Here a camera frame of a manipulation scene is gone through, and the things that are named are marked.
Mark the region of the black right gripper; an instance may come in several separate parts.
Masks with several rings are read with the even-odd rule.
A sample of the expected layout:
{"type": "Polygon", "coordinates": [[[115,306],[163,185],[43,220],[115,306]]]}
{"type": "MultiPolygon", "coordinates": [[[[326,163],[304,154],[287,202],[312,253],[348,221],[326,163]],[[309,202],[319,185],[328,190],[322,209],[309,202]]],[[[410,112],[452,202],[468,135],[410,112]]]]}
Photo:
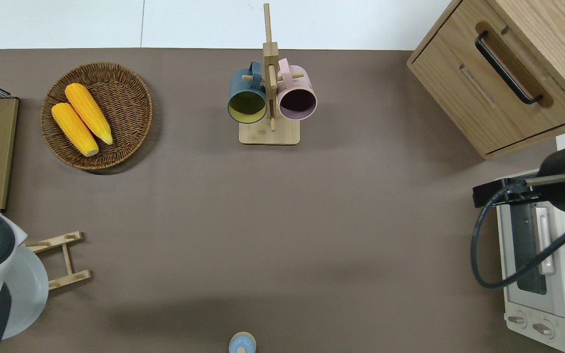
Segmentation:
{"type": "MultiPolygon", "coordinates": [[[[550,154],[540,165],[535,174],[526,174],[522,177],[512,178],[512,181],[523,181],[528,178],[547,177],[565,174],[565,149],[550,154]]],[[[492,197],[508,185],[507,180],[494,180],[473,187],[474,207],[483,207],[492,197]]],[[[536,202],[549,202],[559,210],[565,212],[565,182],[522,187],[513,189],[505,194],[509,197],[509,205],[518,205],[536,202]]]]}

